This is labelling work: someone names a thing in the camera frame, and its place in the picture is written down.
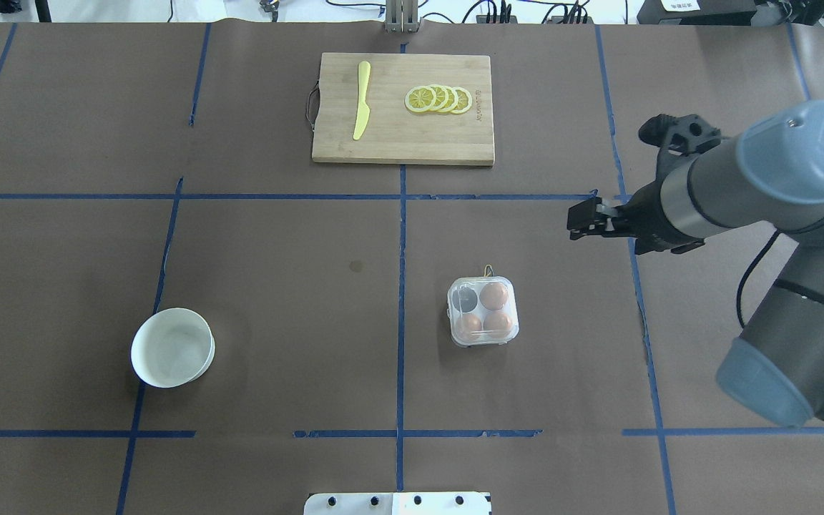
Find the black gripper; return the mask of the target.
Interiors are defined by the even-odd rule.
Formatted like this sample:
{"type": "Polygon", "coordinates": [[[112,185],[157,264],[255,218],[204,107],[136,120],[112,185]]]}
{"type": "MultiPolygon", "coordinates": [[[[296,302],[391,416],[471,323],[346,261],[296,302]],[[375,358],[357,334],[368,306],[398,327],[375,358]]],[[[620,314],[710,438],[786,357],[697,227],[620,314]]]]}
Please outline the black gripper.
{"type": "Polygon", "coordinates": [[[719,147],[724,137],[697,114],[658,114],[638,130],[639,139],[657,147],[653,182],[637,190],[620,209],[604,198],[589,198],[569,208],[569,240],[583,237],[634,238],[634,254],[687,253],[724,231],[700,211],[691,190],[691,169],[704,153],[719,147]]]}

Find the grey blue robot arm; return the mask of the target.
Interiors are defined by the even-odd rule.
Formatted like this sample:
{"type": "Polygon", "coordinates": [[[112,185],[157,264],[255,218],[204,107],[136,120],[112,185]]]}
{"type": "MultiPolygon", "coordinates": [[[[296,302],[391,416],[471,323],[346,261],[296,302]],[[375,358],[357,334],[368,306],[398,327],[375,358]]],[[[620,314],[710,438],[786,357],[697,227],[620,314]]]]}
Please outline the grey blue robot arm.
{"type": "Polygon", "coordinates": [[[795,243],[716,372],[723,393],[780,427],[824,423],[824,99],[723,136],[696,114],[658,114],[638,131],[657,148],[653,182],[626,203],[592,196],[568,211],[569,237],[632,238],[634,253],[681,255],[754,224],[774,232],[737,286],[781,237],[795,243]]]}

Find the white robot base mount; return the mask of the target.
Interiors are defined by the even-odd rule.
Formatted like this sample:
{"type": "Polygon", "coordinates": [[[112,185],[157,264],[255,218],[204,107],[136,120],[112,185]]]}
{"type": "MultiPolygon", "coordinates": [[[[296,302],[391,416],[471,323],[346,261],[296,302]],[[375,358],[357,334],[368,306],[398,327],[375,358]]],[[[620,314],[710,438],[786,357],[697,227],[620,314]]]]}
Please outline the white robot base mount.
{"type": "Polygon", "coordinates": [[[304,514],[491,514],[491,494],[477,491],[318,493],[304,514]]]}

